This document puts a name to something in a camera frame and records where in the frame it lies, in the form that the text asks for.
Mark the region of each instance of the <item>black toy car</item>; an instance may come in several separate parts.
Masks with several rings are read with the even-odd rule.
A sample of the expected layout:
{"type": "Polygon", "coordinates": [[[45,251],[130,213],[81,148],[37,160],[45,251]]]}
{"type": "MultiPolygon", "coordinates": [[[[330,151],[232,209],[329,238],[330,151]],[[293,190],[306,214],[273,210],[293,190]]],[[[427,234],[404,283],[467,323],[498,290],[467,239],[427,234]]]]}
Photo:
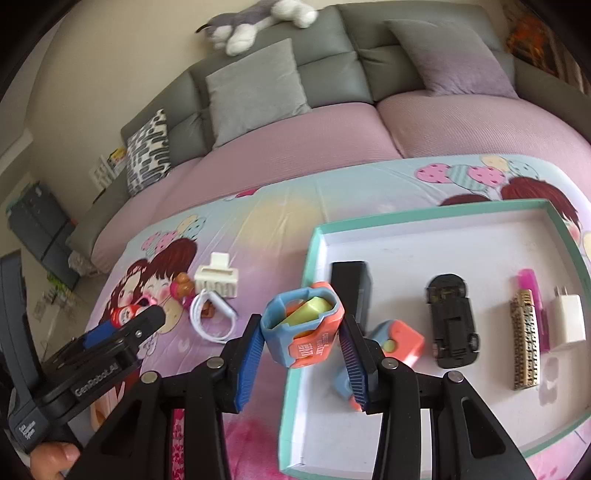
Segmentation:
{"type": "Polygon", "coordinates": [[[438,275],[427,287],[433,323],[433,356],[441,368],[458,368],[476,360],[480,339],[474,330],[466,283],[457,275],[438,275]]]}

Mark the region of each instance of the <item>tray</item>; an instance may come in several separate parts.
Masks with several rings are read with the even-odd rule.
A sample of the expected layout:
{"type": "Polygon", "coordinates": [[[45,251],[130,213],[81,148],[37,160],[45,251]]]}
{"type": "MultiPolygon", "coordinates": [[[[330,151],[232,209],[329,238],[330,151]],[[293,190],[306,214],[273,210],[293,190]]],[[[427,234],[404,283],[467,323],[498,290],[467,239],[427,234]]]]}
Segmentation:
{"type": "MultiPolygon", "coordinates": [[[[332,262],[352,260],[368,262],[373,279],[368,330],[388,319],[407,322],[426,338],[414,369],[430,375],[445,371],[428,347],[432,335],[425,287],[438,274],[464,278],[481,347],[476,362],[460,370],[524,456],[552,445],[589,417],[588,342],[543,354],[540,387],[512,389],[509,300],[520,269],[535,270],[546,302],[554,297],[555,286],[579,294],[590,331],[589,273],[550,202],[472,203],[321,225],[310,242],[303,284],[329,280],[332,262]],[[548,366],[551,378],[544,375],[548,366]]],[[[279,444],[283,473],[308,480],[371,479],[381,415],[354,412],[333,391],[332,380],[343,365],[340,349],[333,348],[326,362],[289,371],[279,444]]],[[[421,430],[421,477],[430,478],[427,410],[421,411],[421,430]]]]}

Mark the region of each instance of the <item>metal screw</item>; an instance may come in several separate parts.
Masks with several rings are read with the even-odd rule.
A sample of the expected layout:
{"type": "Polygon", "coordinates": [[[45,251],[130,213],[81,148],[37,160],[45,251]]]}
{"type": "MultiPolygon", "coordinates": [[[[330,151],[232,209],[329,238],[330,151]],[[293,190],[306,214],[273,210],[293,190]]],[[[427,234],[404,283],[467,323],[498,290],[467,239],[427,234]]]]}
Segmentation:
{"type": "Polygon", "coordinates": [[[382,360],[382,367],[387,368],[388,370],[394,370],[398,368],[398,360],[386,357],[382,360]]]}
{"type": "Polygon", "coordinates": [[[140,380],[143,383],[154,383],[156,380],[158,380],[158,374],[156,372],[149,371],[149,372],[144,373],[141,376],[140,380]]]}
{"type": "Polygon", "coordinates": [[[213,370],[223,367],[223,358],[221,356],[213,356],[207,360],[207,366],[213,370]]]}
{"type": "Polygon", "coordinates": [[[451,372],[449,372],[447,374],[447,377],[454,383],[462,383],[464,381],[464,375],[462,375],[462,372],[459,372],[457,370],[452,370],[451,372]]]}

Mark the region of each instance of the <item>gray cabinet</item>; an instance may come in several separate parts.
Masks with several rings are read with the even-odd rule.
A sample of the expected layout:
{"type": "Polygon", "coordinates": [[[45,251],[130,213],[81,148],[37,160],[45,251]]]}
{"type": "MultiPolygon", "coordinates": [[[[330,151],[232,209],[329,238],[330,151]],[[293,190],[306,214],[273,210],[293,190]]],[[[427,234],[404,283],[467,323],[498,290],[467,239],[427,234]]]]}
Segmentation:
{"type": "Polygon", "coordinates": [[[78,273],[68,266],[66,238],[74,225],[56,198],[40,183],[30,186],[8,211],[8,226],[39,262],[69,289],[78,273]]]}

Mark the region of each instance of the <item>white cable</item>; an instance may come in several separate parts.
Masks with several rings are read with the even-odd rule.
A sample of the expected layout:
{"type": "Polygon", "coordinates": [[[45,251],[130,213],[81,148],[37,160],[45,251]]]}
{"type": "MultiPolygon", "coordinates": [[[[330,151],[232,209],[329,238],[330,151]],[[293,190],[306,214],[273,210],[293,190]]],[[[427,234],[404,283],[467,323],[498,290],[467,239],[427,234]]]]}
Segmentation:
{"type": "Polygon", "coordinates": [[[238,315],[236,314],[236,310],[230,307],[230,305],[216,292],[203,289],[191,302],[191,307],[189,308],[189,319],[191,320],[193,329],[201,337],[205,338],[208,342],[221,343],[224,345],[228,342],[230,336],[236,329],[238,315]],[[208,300],[213,303],[213,306],[216,308],[216,310],[220,311],[221,314],[230,319],[230,331],[226,335],[215,337],[213,335],[209,335],[205,330],[203,330],[203,324],[201,323],[201,312],[205,302],[208,300]]]}

